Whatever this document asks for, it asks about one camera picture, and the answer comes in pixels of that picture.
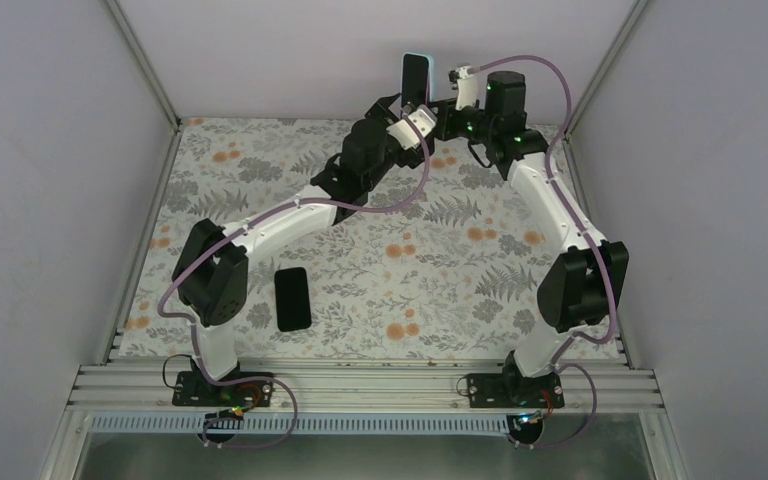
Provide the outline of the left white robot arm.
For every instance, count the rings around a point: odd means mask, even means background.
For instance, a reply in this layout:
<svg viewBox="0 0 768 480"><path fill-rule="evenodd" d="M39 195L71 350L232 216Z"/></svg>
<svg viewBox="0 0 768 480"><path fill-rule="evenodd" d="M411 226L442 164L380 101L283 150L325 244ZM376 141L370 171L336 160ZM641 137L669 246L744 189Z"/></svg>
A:
<svg viewBox="0 0 768 480"><path fill-rule="evenodd" d="M189 312L192 361L201 374L199 392L215 405L238 391L231 321L242 310L251 265L302 237L328 229L355 212L386 213L368 206L370 193L394 166L428 166L437 123L426 105L391 111L394 97L380 98L356 121L341 150L299 192L270 210L224 226L209 219L193 226L162 295L158 312L178 295Z"/></svg>

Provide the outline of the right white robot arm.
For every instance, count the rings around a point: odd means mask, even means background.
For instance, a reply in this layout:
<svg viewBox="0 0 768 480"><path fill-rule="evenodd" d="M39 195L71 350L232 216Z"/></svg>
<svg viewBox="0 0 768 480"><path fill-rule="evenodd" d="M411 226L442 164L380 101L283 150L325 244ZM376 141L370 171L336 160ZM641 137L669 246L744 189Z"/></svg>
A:
<svg viewBox="0 0 768 480"><path fill-rule="evenodd" d="M586 217L561 181L549 143L527 128L524 75L490 73L480 102L476 73L469 66L450 72L457 95L435 102L440 113L435 135L482 146L485 152L477 161L496 168L524 197L557 254L538 286L539 312L531 332L508 354L501 373L476 387L497 402L525 407L559 388L557 362L575 340L604 344L615 338L629 252L623 243L608 241Z"/></svg>

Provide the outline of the black phone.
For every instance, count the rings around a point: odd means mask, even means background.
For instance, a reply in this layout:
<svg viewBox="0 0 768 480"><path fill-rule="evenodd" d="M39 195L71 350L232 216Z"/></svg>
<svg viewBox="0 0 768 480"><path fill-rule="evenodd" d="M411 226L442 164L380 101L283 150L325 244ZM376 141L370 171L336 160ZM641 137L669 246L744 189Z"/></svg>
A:
<svg viewBox="0 0 768 480"><path fill-rule="evenodd" d="M275 272L275 302L278 330L290 333L312 326L312 311L307 272L303 267Z"/></svg>

